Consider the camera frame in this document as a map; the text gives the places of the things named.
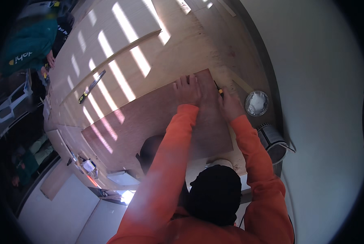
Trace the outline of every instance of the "orange hoodie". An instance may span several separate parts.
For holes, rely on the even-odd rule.
[[[234,226],[219,227],[194,217],[170,221],[184,184],[197,114],[196,106],[178,106],[145,179],[108,244],[293,243],[284,184],[274,175],[272,161],[245,115],[230,123],[246,160],[247,184],[253,196],[244,214],[245,231]]]

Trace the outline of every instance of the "workbench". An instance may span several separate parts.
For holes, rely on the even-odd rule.
[[[72,11],[74,16],[76,15],[73,28],[100,2],[101,0],[79,2],[77,9]],[[126,48],[108,61],[109,64],[111,62],[118,64],[130,91],[124,90],[124,85],[121,85],[116,78],[113,67],[106,64],[91,73],[95,76],[103,69],[106,70],[101,85],[97,85],[91,91],[84,105],[78,104],[78,97],[94,80],[91,75],[76,85],[61,103],[56,99],[57,94],[53,90],[54,81],[51,79],[51,86],[46,97],[48,113],[44,121],[45,131],[59,130],[63,143],[70,151],[82,158],[91,158],[94,161],[99,168],[99,179],[95,179],[96,187],[112,190],[135,190],[137,188],[137,186],[118,185],[106,177],[109,173],[108,169],[84,139],[81,130],[132,99],[166,85],[180,75],[188,75],[209,68],[218,85],[227,85],[232,93],[239,95],[242,103],[248,93],[253,90],[264,91],[272,101],[273,76],[267,76],[268,67],[262,63],[262,52],[258,51],[255,45],[257,40],[254,40],[246,28],[245,18],[243,19],[246,14],[245,9],[241,9],[242,14],[239,16],[239,12],[233,12],[230,8],[233,7],[233,1],[186,0],[185,2],[188,7],[178,0],[153,0],[161,32],[140,40],[136,45]],[[67,42],[71,38],[77,37],[70,35]],[[146,58],[145,65],[150,67],[145,74],[132,56],[131,49],[136,46],[140,47]],[[276,100],[270,102],[268,110],[263,116],[248,116],[253,127],[256,128],[262,123],[270,123],[280,126],[280,131],[282,131],[282,117],[279,119],[274,109],[278,107],[278,102]],[[234,151],[188,163],[186,172],[188,185],[200,171],[204,170],[205,164],[216,159],[228,159],[238,175],[246,174],[245,161],[237,147],[235,134],[231,128],[230,135]],[[69,167],[69,170],[72,170],[86,186],[94,187],[87,176],[82,175],[74,166]]]

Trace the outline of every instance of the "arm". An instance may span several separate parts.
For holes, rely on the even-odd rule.
[[[198,114],[198,107],[190,102],[180,101],[180,104],[146,177],[122,218],[117,234],[108,243],[161,241],[161,231],[177,208],[184,184],[192,126]]]
[[[272,160],[248,121],[237,97],[226,88],[220,105],[236,134],[236,141],[246,160],[247,184],[252,202],[244,215],[244,229],[264,243],[293,243],[293,227],[285,205],[285,187],[273,173]]]

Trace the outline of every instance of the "orange sleeve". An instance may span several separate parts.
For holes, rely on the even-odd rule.
[[[285,205],[285,187],[273,173],[272,160],[246,115],[231,123],[246,160],[252,202],[244,214],[244,229],[264,243],[293,243],[293,227]]]
[[[198,107],[179,105],[152,165],[108,243],[159,243],[175,212],[185,180],[192,126]]]

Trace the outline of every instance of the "white plastic chair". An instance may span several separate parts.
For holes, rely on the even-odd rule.
[[[24,94],[21,95],[18,99],[16,99],[15,101],[12,101],[12,97],[13,95],[19,91],[21,88],[23,87],[23,92]],[[0,104],[0,112],[2,110],[4,110],[5,108],[9,107],[11,109],[11,112],[4,116],[3,118],[0,117],[0,123],[3,123],[4,121],[13,118],[15,115],[13,113],[13,109],[20,104],[26,97],[30,96],[31,94],[33,94],[33,91],[30,87],[30,82],[29,82],[29,70],[26,71],[26,81],[20,85],[13,93],[11,93],[11,95],[4,101],[2,102],[2,100],[0,100],[0,102],[2,102]]]

